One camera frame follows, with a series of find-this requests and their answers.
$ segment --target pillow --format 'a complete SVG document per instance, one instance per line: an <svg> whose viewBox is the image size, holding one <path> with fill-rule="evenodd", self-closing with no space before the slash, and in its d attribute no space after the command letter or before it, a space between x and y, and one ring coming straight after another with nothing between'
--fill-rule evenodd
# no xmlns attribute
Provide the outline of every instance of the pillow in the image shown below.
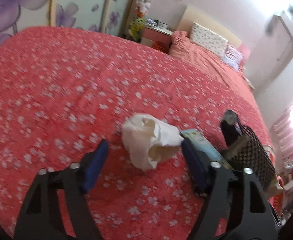
<svg viewBox="0 0 293 240"><path fill-rule="evenodd" d="M193 24L190 41L211 51L220 58L223 57L228 44L227 39L197 23Z"/></svg>
<svg viewBox="0 0 293 240"><path fill-rule="evenodd" d="M243 60L240 62L240 66L243 67L251 55L251 50L247 46L245 46L243 43L236 50L243 54Z"/></svg>
<svg viewBox="0 0 293 240"><path fill-rule="evenodd" d="M239 71L239 66L242 59L243 54L238 52L231 44L228 44L224 56L221 60L234 68L236 71Z"/></svg>

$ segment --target white patterned pillow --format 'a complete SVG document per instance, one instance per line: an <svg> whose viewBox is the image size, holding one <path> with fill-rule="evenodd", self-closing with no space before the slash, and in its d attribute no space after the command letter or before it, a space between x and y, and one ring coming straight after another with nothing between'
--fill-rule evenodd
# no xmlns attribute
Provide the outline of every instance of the white patterned pillow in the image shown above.
<svg viewBox="0 0 293 240"><path fill-rule="evenodd" d="M190 41L211 51L220 58L223 57L228 44L227 39L197 23L193 24Z"/></svg>

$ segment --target blue gripper pad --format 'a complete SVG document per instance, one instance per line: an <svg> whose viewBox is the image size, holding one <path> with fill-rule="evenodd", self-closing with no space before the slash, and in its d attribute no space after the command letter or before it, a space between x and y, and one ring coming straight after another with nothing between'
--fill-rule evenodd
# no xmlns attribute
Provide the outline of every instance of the blue gripper pad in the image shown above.
<svg viewBox="0 0 293 240"><path fill-rule="evenodd" d="M99 177L102 167L108 157L109 148L108 142L102 140L94 152L85 154L81 160L81 168L85 172L85 181L82 183L82 190L88 193L93 189Z"/></svg>

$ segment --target nightstand top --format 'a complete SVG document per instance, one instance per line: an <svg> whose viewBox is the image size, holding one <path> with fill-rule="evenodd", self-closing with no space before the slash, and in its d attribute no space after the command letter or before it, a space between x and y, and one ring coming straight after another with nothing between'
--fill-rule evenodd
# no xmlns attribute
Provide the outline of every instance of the nightstand top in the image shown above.
<svg viewBox="0 0 293 240"><path fill-rule="evenodd" d="M144 25L146 28L148 29L151 29L151 30L155 30L157 32L160 32L160 33L163 33L163 34L166 34L166 35L169 35L169 36L172 36L173 32L172 31L169 31L167 29L161 29L159 27L156 27L156 26L152 26L152 25Z"/></svg>

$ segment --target purple pillow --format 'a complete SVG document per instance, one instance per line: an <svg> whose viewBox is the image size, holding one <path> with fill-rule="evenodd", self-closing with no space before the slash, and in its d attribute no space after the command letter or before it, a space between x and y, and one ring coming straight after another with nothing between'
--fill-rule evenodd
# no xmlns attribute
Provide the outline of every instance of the purple pillow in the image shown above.
<svg viewBox="0 0 293 240"><path fill-rule="evenodd" d="M228 44L224 53L224 56L222 57L222 61L232 68L235 69L235 71L239 71L239 65L240 62L243 59L243 54L238 52L231 44Z"/></svg>

